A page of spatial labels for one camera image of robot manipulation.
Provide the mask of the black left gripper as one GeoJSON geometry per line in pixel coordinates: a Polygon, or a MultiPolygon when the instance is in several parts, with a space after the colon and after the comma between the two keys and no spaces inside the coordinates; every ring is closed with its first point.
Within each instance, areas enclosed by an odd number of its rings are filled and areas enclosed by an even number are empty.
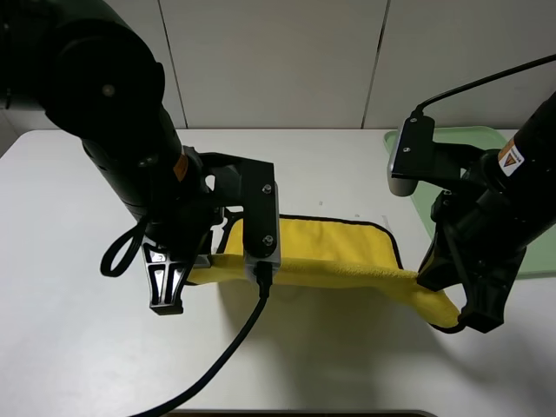
{"type": "Polygon", "coordinates": [[[210,268],[223,254],[226,236],[224,208],[240,201],[241,158],[222,153],[199,153],[184,147],[188,167],[177,191],[156,203],[142,244],[149,280],[149,308],[158,315],[182,314],[182,290],[193,268],[210,268]]]}

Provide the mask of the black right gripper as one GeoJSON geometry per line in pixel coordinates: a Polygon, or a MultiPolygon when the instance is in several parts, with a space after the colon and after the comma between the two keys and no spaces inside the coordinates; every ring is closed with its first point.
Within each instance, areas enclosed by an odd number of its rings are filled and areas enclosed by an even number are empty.
{"type": "Polygon", "coordinates": [[[506,176],[494,149],[463,178],[481,187],[437,198],[431,214],[435,234],[417,282],[434,292],[464,285],[467,302],[460,324],[486,334],[504,323],[508,288],[526,247],[539,236],[539,207],[529,200],[535,196],[532,184],[506,176]]]}

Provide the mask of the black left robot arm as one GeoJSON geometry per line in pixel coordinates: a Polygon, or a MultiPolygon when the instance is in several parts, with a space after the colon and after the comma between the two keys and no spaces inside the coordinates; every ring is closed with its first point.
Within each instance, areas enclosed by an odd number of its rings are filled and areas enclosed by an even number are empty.
{"type": "Polygon", "coordinates": [[[180,314],[191,269],[223,218],[208,175],[242,160],[182,145],[162,99],[165,72],[147,44],[103,1],[1,4],[1,105],[40,109],[83,150],[135,219],[101,261],[122,275],[146,259],[153,311],[180,314]]]}

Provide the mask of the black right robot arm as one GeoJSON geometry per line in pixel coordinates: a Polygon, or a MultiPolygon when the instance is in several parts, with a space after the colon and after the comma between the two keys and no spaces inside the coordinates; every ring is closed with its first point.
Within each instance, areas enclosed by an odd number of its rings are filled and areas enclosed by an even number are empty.
{"type": "Polygon", "coordinates": [[[444,334],[483,334],[504,322],[527,246],[555,223],[555,98],[550,96],[504,148],[475,160],[471,191],[444,191],[431,209],[433,241],[417,282],[434,292],[460,284],[466,304],[444,334]]]}

